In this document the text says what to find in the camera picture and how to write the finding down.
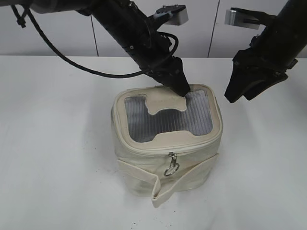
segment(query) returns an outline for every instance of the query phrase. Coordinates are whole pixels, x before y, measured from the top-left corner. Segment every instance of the white wall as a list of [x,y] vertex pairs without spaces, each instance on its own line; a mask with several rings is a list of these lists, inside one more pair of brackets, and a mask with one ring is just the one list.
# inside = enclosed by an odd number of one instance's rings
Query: white wall
[[[95,56],[92,24],[77,12],[37,14],[34,16],[47,37],[65,55]],[[26,17],[21,28],[11,7],[0,7],[0,55],[54,55]]]
[[[185,4],[189,21],[181,26],[163,25],[159,31],[174,34],[179,38],[177,56],[185,58],[208,56],[218,0],[134,0],[134,2],[147,16],[154,14],[163,4]],[[94,28],[100,56],[127,56],[96,20]]]
[[[210,57],[233,58],[238,50],[249,48],[253,36],[261,34],[264,29],[264,26],[260,26],[259,30],[253,30],[225,25],[226,10],[231,7],[238,7],[277,15],[286,3],[287,0],[221,0]],[[307,58],[307,49],[301,52],[300,57]]]
[[[164,25],[160,31],[179,38],[179,57],[205,58],[208,56],[216,12],[217,21],[209,57],[232,58],[238,50],[246,49],[259,30],[224,25],[225,11],[231,7],[278,14],[287,0],[134,0],[139,8],[151,15],[163,4],[186,4],[189,21],[182,26]],[[54,45],[67,56],[96,56],[90,17],[77,12],[36,14],[38,23]],[[94,30],[100,56],[122,57],[127,54],[94,20]],[[22,29],[10,7],[0,7],[0,55],[54,55],[27,19]],[[307,49],[300,57],[307,58]]]

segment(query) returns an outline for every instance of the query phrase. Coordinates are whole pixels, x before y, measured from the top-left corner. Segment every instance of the metal bracket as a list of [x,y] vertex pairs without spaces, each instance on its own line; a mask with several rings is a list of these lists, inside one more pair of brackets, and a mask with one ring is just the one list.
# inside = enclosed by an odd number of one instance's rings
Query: metal bracket
[[225,24],[259,29],[259,25],[268,26],[275,20],[275,15],[269,15],[261,11],[249,11],[241,8],[226,10]]
[[153,15],[154,20],[158,20],[160,17],[163,18],[167,15],[167,19],[163,24],[168,25],[182,25],[189,20],[188,11],[185,5],[173,5],[165,6],[158,9]]

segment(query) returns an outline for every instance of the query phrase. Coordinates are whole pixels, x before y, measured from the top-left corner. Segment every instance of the black cable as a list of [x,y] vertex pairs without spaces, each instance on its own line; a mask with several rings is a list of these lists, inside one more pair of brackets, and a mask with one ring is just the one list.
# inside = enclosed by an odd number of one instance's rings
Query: black cable
[[37,32],[39,33],[39,35],[42,37],[42,39],[45,41],[45,43],[52,49],[52,51],[54,53],[56,53],[61,59],[63,59],[64,61],[68,62],[69,64],[73,65],[74,67],[81,69],[83,71],[98,75],[98,76],[102,76],[102,77],[107,77],[107,78],[131,78],[131,77],[135,77],[135,76],[139,76],[142,75],[144,73],[147,73],[151,70],[153,70],[154,68],[160,66],[161,64],[163,64],[166,60],[168,60],[176,51],[176,49],[178,48],[178,44],[179,44],[179,40],[178,38],[173,35],[173,34],[169,34],[169,33],[164,33],[164,32],[159,32],[159,34],[167,36],[167,37],[171,37],[174,39],[175,44],[173,49],[170,51],[170,53],[161,61],[159,61],[158,63],[154,64],[153,66],[150,66],[148,69],[145,70],[141,70],[135,73],[130,73],[130,74],[123,74],[123,75],[116,75],[116,74],[108,74],[108,73],[102,73],[102,72],[98,72],[89,68],[86,68],[84,66],[81,66],[77,63],[75,63],[74,61],[70,60],[69,58],[67,58],[65,55],[63,55],[59,50],[57,50],[57,48],[49,41],[49,39],[47,38],[47,36],[44,34],[44,32],[42,31],[42,29],[40,28],[40,26],[38,25],[36,19],[34,18],[34,16],[32,15],[31,11],[28,12],[28,16],[29,19],[31,20],[33,26],[35,27],[35,29],[37,30]]

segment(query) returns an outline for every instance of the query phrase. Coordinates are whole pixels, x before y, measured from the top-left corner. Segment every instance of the bag lid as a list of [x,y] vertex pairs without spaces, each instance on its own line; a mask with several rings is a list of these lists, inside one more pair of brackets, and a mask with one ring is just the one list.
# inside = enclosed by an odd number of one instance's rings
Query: bag lid
[[113,107],[119,140],[134,151],[157,151],[219,138],[223,128],[214,93],[204,85],[190,87],[185,97],[163,86],[122,92]]

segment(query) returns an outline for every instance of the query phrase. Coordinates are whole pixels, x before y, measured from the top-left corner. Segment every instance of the fabric strap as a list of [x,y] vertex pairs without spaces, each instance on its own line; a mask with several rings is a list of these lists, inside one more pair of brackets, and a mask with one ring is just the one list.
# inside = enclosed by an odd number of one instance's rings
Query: fabric strap
[[189,190],[201,186],[208,178],[209,172],[214,166],[217,156],[218,153],[196,165],[191,170],[186,172],[182,177],[180,177],[176,182],[174,182],[170,188],[163,192],[161,192],[163,189],[161,187],[160,178],[156,174],[147,172],[146,170],[121,160],[118,160],[118,165],[119,169],[123,173],[153,185],[151,196],[152,203],[153,206],[157,208],[165,201],[167,201],[174,192]]

